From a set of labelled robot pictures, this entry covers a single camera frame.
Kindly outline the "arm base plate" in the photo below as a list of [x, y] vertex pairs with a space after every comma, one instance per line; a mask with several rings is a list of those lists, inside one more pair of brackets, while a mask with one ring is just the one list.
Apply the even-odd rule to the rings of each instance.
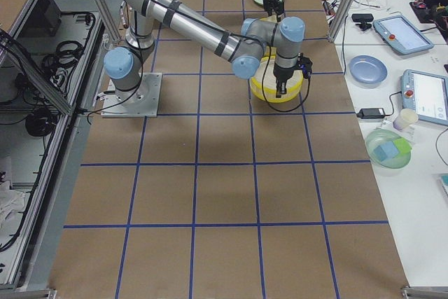
[[104, 105], [100, 114], [108, 118], [156, 117], [160, 101], [162, 74], [144, 72], [142, 77], [141, 85], [136, 92], [116, 90], [110, 79], [108, 91], [112, 91], [112, 93], [104, 96]]

